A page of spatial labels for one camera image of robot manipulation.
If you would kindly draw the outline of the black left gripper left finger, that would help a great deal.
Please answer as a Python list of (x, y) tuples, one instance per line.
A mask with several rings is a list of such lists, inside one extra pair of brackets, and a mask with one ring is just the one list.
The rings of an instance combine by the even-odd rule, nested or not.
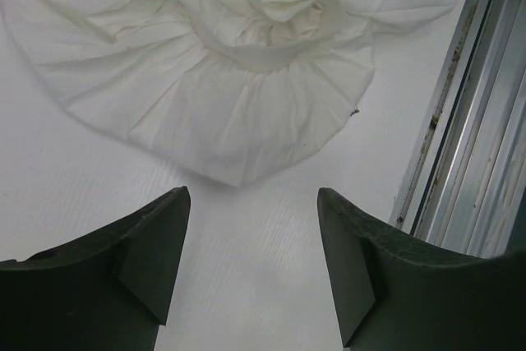
[(186, 187), (24, 261), (1, 264), (4, 350), (152, 350), (187, 232)]

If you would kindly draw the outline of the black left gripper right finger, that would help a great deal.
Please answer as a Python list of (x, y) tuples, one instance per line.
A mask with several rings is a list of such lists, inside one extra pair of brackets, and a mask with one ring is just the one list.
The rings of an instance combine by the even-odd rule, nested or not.
[(317, 195), (348, 350), (522, 350), (525, 251), (484, 259), (417, 239), (330, 188)]

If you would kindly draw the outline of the white skirt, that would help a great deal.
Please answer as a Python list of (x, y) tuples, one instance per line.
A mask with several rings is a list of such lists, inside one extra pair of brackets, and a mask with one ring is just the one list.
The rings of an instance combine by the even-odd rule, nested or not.
[(373, 41), (457, 0), (1, 0), (64, 113), (240, 186), (314, 155), (371, 84)]

